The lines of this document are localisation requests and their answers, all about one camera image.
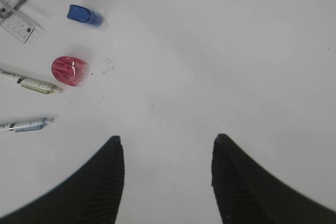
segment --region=pen tip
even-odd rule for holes
[[[45,123],[53,123],[53,122],[54,122],[54,119],[53,119],[53,118],[50,118],[50,119],[47,118],[47,119],[45,120]]]
[[[56,88],[53,89],[53,92],[62,93],[63,89],[56,87]]]

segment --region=pink pencil sharpener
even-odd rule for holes
[[[67,85],[77,86],[83,77],[86,62],[74,57],[62,56],[54,60],[51,71],[54,77]]]

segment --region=ribbed black material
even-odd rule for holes
[[[335,212],[279,181],[227,135],[215,140],[212,175],[224,224],[336,224]]]
[[[111,224],[123,185],[123,149],[114,136],[66,181],[0,219],[0,224]]]

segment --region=blue pen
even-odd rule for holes
[[[0,131],[15,131],[15,132],[26,132],[26,131],[38,131],[41,130],[48,123],[53,123],[54,119],[40,118],[28,121],[21,121],[16,123],[5,123],[0,124]]]

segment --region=transparent ruler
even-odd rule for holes
[[[23,43],[27,41],[36,27],[33,22],[18,13],[4,18],[1,21],[1,26]]]
[[[0,0],[0,25],[25,43],[36,25],[24,13],[17,11],[27,0]]]

